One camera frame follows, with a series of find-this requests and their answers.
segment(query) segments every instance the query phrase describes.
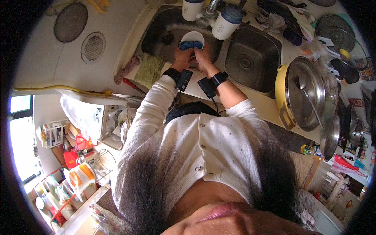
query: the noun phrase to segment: window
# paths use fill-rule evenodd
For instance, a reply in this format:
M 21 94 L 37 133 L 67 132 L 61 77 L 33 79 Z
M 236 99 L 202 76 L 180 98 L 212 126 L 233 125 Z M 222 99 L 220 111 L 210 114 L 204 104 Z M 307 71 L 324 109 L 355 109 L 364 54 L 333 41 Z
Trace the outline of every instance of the window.
M 36 177 L 37 158 L 35 130 L 33 124 L 33 96 L 15 96 L 11 98 L 9 110 L 9 130 L 14 162 L 23 183 Z

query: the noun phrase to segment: black hair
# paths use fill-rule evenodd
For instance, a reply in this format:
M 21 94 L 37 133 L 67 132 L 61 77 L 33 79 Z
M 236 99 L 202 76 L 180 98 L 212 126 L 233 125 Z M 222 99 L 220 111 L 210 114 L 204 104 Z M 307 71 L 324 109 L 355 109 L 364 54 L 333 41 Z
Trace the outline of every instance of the black hair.
M 262 192 L 255 185 L 249 186 L 253 207 L 301 224 L 296 212 L 304 208 L 297 203 L 295 164 L 281 143 L 272 134 L 267 136 L 269 139 L 261 139 L 252 147 L 262 186 Z M 160 144 L 160 140 L 151 137 L 137 148 L 123 150 L 124 158 L 118 165 L 121 175 L 117 176 L 122 184 L 115 185 L 113 198 L 125 218 L 126 235 L 161 234 L 169 227 L 166 192 L 172 186 L 171 175 L 179 169 L 174 164 L 179 162 L 179 156 L 173 146 L 159 152 Z

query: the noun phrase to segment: blue sponge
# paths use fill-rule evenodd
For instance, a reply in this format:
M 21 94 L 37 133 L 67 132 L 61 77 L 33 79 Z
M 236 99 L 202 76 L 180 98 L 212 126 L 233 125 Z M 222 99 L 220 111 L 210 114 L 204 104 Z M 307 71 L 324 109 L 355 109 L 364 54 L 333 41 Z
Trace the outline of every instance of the blue sponge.
M 179 43 L 179 49 L 182 51 L 185 51 L 189 48 L 195 48 L 195 47 L 202 49 L 202 43 L 199 41 L 183 41 Z

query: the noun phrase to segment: sink basin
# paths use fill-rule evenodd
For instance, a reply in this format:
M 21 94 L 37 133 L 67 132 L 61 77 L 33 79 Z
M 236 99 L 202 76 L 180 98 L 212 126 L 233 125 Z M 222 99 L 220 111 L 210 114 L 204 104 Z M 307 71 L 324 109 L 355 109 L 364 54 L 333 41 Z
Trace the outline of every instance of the sink basin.
M 219 56 L 223 41 L 216 39 L 211 27 L 201 29 L 196 22 L 189 22 L 182 17 L 182 8 L 174 6 L 162 6 L 150 23 L 142 40 L 142 52 L 153 56 L 159 56 L 172 63 L 174 61 L 174 50 L 179 45 L 182 37 L 190 32 L 198 31 L 210 44 L 210 56 L 214 63 Z
M 242 26 L 232 35 L 226 71 L 234 81 L 274 96 L 280 52 L 281 43 L 277 39 L 252 26 Z

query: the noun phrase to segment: yellow hose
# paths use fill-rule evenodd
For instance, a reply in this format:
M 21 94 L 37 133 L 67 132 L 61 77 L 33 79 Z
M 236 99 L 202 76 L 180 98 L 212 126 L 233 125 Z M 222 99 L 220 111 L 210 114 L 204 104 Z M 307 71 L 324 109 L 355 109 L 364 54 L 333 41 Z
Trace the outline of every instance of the yellow hose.
M 15 91 L 43 91 L 43 90 L 49 90 L 49 89 L 68 89 L 72 90 L 78 93 L 83 93 L 83 94 L 89 94 L 89 95 L 94 95 L 94 96 L 105 96 L 108 97 L 112 95 L 112 91 L 105 91 L 104 93 L 101 92 L 92 92 L 92 91 L 83 91 L 71 86 L 65 86 L 65 85 L 55 85 L 55 86 L 47 86 L 47 87 L 38 87 L 38 88 L 33 88 L 33 87 L 26 87 L 26 88 L 13 88 Z

